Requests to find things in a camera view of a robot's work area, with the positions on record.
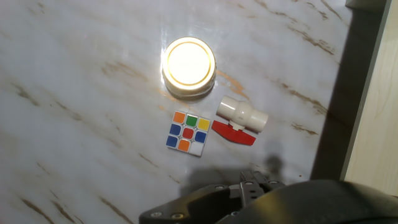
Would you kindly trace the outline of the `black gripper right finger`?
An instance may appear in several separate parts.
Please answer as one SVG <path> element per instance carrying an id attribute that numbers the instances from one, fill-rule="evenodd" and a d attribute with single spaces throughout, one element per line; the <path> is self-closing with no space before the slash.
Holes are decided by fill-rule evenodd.
<path id="1" fill-rule="evenodd" d="M 240 174 L 239 193 L 242 206 L 247 206 L 262 195 L 284 187 L 278 180 L 269 180 L 259 171 L 242 171 Z"/>

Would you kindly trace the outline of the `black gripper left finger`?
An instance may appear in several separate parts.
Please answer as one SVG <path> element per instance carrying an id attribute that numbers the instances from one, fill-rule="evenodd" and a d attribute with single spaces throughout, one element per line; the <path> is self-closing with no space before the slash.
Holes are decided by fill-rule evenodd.
<path id="1" fill-rule="evenodd" d="M 140 214 L 139 224 L 216 223 L 241 208 L 238 190 L 212 184 Z"/>

